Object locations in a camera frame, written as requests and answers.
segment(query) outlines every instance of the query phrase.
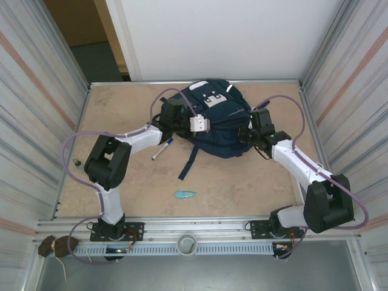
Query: bolt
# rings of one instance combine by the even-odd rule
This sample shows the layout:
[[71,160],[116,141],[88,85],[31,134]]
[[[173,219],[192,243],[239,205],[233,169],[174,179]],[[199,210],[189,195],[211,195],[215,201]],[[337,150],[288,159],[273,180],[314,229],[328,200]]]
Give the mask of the bolt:
[[77,159],[74,159],[74,160],[73,160],[73,163],[74,163],[74,165],[75,165],[76,167],[79,167],[79,166],[82,165],[82,162],[81,162],[81,161],[78,161]]

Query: navy backpack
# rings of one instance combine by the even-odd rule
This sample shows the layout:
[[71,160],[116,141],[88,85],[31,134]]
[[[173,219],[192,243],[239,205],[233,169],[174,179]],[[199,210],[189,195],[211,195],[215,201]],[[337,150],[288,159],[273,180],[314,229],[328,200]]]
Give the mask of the navy backpack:
[[[179,179],[184,179],[199,149],[227,159],[241,156],[253,146],[240,142],[238,138],[239,128],[249,125],[249,112],[252,108],[235,86],[226,80],[211,79],[193,83],[182,92],[192,104],[194,111],[210,121],[210,130],[188,139],[194,144],[194,148]],[[186,104],[179,93],[169,99],[177,99],[176,102]]]

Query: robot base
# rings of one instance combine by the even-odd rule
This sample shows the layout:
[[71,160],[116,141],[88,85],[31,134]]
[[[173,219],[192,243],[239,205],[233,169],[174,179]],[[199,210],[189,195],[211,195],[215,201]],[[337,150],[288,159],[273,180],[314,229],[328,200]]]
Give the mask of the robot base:
[[299,227],[275,230],[270,220],[252,220],[249,226],[252,239],[291,239],[291,233],[294,238],[301,238],[303,234],[303,229]]
[[129,232],[131,239],[129,238],[127,231],[132,230],[136,233],[136,241],[143,240],[144,223],[143,222],[125,222],[125,216],[123,215],[119,222],[116,224],[109,224],[98,219],[98,222],[93,223],[90,234],[90,241],[130,241],[133,240],[133,232]]

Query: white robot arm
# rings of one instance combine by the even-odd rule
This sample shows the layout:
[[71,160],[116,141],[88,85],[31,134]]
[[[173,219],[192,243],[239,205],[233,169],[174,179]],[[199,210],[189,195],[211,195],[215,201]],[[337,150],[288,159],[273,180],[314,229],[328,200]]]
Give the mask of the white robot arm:
[[255,109],[250,117],[251,126],[240,129],[240,140],[252,143],[257,151],[282,164],[307,193],[303,206],[283,207],[271,212],[273,233],[284,233],[291,227],[308,227],[320,233],[354,219],[351,197],[325,178],[350,190],[349,180],[344,175],[333,175],[324,170],[296,147],[288,134],[276,132],[267,109]]
[[[180,110],[169,112],[180,113]],[[201,115],[180,120],[178,125],[172,124],[170,121],[176,120],[177,116],[173,118],[169,112],[161,114],[160,119],[150,125],[126,133],[125,138],[100,136],[85,163],[86,174],[102,193],[104,213],[99,219],[99,226],[111,239],[118,239],[122,235],[125,215],[121,208],[119,185],[124,179],[130,155],[166,142],[174,132],[193,135],[210,129],[209,121]],[[272,233],[281,234],[291,227],[308,227],[319,233],[353,220],[351,198],[317,175],[316,169],[350,189],[347,178],[334,176],[297,147],[293,149],[291,137],[275,131],[267,109],[253,110],[250,115],[252,126],[240,129],[240,140],[253,144],[257,150],[282,164],[307,192],[304,206],[283,207],[271,213],[269,221]],[[302,162],[295,151],[309,162],[310,167]],[[105,157],[105,154],[112,153],[111,159]]]
[[168,104],[152,124],[123,134],[122,138],[100,135],[85,162],[89,180],[101,192],[103,213],[98,219],[98,232],[110,239],[120,239],[125,215],[121,207],[119,185],[125,177],[130,155],[147,147],[166,142],[175,132],[187,137],[210,128],[202,115],[181,116],[182,105]]

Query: cable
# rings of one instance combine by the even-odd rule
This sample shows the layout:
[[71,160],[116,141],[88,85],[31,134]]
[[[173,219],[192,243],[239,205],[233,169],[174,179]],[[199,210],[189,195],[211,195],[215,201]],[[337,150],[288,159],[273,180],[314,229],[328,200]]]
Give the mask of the cable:
[[300,246],[300,244],[301,244],[302,240],[304,239],[304,237],[306,236],[307,230],[308,230],[307,228],[304,229],[304,232],[303,232],[301,238],[300,238],[299,241],[295,244],[295,246],[292,247],[291,250],[289,250],[287,253],[285,253],[285,254],[283,254],[283,255],[281,255],[281,256],[276,256],[276,257],[277,257],[278,259],[283,259],[285,256],[290,255],[294,250],[296,250],[296,249]]
[[90,255],[89,255],[89,252],[87,251],[86,247],[84,246],[84,244],[81,244],[80,242],[78,242],[78,244],[84,248],[85,252],[86,252],[86,255],[87,257],[89,258],[89,261],[92,261],[92,259],[90,258]]
[[292,141],[292,150],[293,152],[295,153],[295,155],[305,164],[307,165],[308,167],[310,167],[313,171],[315,171],[315,173],[317,173],[318,175],[322,176],[323,178],[325,178],[326,180],[328,180],[330,183],[332,183],[333,185],[337,186],[338,188],[340,188],[342,191],[344,191],[346,194],[348,194],[354,201],[357,202],[357,204],[361,207],[361,209],[363,210],[364,212],[364,221],[356,226],[338,226],[338,227],[335,227],[335,229],[342,229],[342,230],[353,230],[353,229],[360,229],[362,227],[364,227],[368,221],[369,221],[369,213],[368,213],[368,210],[366,209],[364,203],[356,196],[354,195],[351,191],[347,190],[344,186],[342,186],[340,183],[334,181],[332,178],[328,177],[327,175],[325,175],[324,173],[321,173],[320,171],[318,171],[317,168],[315,168],[313,165],[311,165],[305,158],[303,158],[303,156],[301,154],[298,153],[298,151],[296,150],[296,141],[302,136],[302,134],[304,133],[304,130],[306,128],[306,120],[305,120],[305,116],[304,116],[304,112],[303,112],[303,109],[301,107],[301,105],[293,98],[289,97],[289,96],[286,96],[286,95],[274,95],[274,96],[271,96],[267,99],[265,99],[263,102],[261,102],[260,104],[258,104],[255,109],[259,108],[263,103],[267,102],[267,101],[270,101],[271,99],[275,99],[275,98],[286,98],[292,102],[294,102],[296,104],[296,106],[298,106],[299,108],[299,111],[301,113],[301,116],[302,116],[302,130],[298,133],[298,135],[295,137],[295,139]]
[[65,264],[57,256],[55,256],[55,258],[58,260],[58,262],[61,263],[62,268],[63,268],[63,275],[65,276],[65,281],[67,281]]
[[[131,234],[129,234],[130,232],[133,233],[133,243],[132,243],[132,244],[131,244]],[[129,238],[128,251],[131,251],[133,245],[135,244],[135,242],[138,241],[138,235],[137,235],[136,232],[135,232],[134,230],[132,230],[132,229],[127,229],[127,235],[128,235],[128,238]]]
[[89,230],[93,230],[93,223],[92,222],[88,222],[87,224],[86,224],[86,228],[87,229],[89,229]]
[[257,148],[256,146],[254,146],[253,148],[259,153],[259,155],[261,155],[261,157],[262,157],[263,159],[269,160],[269,157],[265,157],[265,156],[260,152],[259,148]]
[[294,235],[292,229],[290,229],[290,237],[291,237],[291,245],[293,246],[293,244],[294,244],[294,242],[295,242],[295,235]]
[[69,177],[71,177],[71,179],[75,180],[76,182],[79,182],[81,183],[82,185],[85,185],[87,187],[90,187],[94,190],[97,191],[98,193],[98,197],[99,197],[99,202],[100,202],[100,205],[101,205],[101,213],[96,216],[96,217],[91,217],[91,218],[86,218],[86,219],[83,219],[82,221],[80,221],[79,223],[75,224],[74,227],[71,229],[70,233],[69,233],[69,237],[67,239],[67,249],[68,251],[70,252],[70,254],[75,258],[77,259],[78,261],[82,262],[82,263],[86,263],[86,264],[91,264],[91,265],[101,265],[101,264],[110,264],[112,263],[113,261],[111,262],[89,262],[89,261],[86,261],[84,259],[80,259],[78,258],[74,252],[72,251],[71,247],[70,247],[70,238],[72,236],[72,233],[74,232],[74,230],[77,228],[77,226],[79,226],[80,224],[82,224],[83,222],[85,221],[88,221],[88,220],[92,220],[92,219],[99,219],[99,218],[102,218],[103,215],[104,215],[104,212],[105,212],[105,205],[104,205],[104,200],[102,198],[102,193],[100,191],[100,189],[91,184],[91,183],[88,183],[88,182],[85,182],[81,179],[78,179],[76,176],[74,176],[68,166],[67,166],[67,163],[66,163],[66,158],[65,158],[65,150],[67,148],[67,144],[75,137],[77,136],[81,136],[81,135],[104,135],[104,136],[109,136],[109,137],[112,137],[112,138],[129,138],[131,136],[135,136],[135,135],[138,135],[140,133],[143,133],[145,132],[152,124],[152,109],[153,109],[153,106],[155,105],[155,103],[157,102],[158,99],[160,99],[160,97],[165,94],[165,92],[168,92],[168,91],[176,91],[178,92],[182,97],[183,99],[185,100],[185,102],[187,103],[188,107],[190,108],[190,110],[192,111],[192,113],[194,114],[194,116],[196,116],[196,113],[191,105],[191,103],[189,102],[189,100],[186,98],[186,96],[183,94],[182,91],[176,89],[176,88],[167,88],[165,90],[163,90],[161,93],[159,93],[157,95],[157,97],[154,99],[154,101],[151,103],[151,106],[150,106],[150,119],[149,119],[149,122],[147,123],[146,127],[143,127],[140,131],[137,131],[135,133],[130,133],[130,134],[124,134],[124,135],[115,135],[115,134],[111,134],[111,133],[107,133],[107,132],[97,132],[97,131],[86,131],[86,132],[77,132],[77,133],[74,133],[72,135],[70,135],[67,139],[65,139],[64,143],[63,143],[63,146],[62,146],[62,165],[63,165],[63,168],[66,172],[66,174],[68,174]]
[[250,221],[248,221],[247,223],[245,223],[245,225],[244,225],[244,229],[245,229],[247,232],[250,232],[250,231],[251,231],[251,229],[247,229],[247,225],[248,225],[248,223],[250,223]]

